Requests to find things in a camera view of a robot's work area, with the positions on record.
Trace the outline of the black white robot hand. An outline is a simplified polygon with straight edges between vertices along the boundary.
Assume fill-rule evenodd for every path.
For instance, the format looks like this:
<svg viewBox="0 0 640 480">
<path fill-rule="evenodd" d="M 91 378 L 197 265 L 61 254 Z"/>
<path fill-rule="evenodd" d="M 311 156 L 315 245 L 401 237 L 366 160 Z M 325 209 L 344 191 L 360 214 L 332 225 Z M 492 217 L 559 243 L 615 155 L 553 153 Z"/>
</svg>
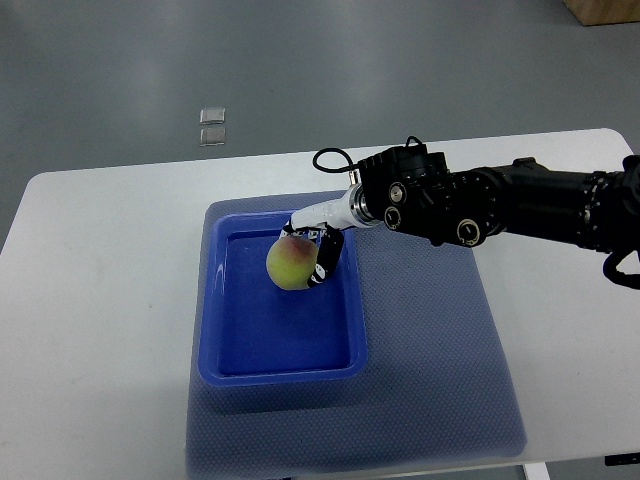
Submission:
<svg viewBox="0 0 640 480">
<path fill-rule="evenodd" d="M 365 228 L 368 221 L 361 215 L 362 188 L 351 186 L 340 198 L 328 200 L 295 211 L 285 223 L 280 237 L 304 237 L 319 242 L 315 265 L 306 286 L 319 286 L 333 275 L 344 245 L 343 231 Z"/>
</svg>

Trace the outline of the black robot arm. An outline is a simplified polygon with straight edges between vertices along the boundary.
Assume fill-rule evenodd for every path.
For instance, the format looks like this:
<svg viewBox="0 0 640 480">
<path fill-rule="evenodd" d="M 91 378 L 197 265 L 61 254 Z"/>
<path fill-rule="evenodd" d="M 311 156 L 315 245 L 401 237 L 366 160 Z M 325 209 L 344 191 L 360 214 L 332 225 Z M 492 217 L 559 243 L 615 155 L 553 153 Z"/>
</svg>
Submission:
<svg viewBox="0 0 640 480">
<path fill-rule="evenodd" d="M 411 136 L 339 172 L 356 183 L 350 208 L 357 219 L 432 245 L 472 248 L 511 234 L 576 245 L 606 254 L 604 276 L 637 289 L 639 277 L 619 270 L 639 251 L 639 158 L 615 172 L 549 170 L 532 157 L 498 167 L 449 170 L 441 152 Z"/>
</svg>

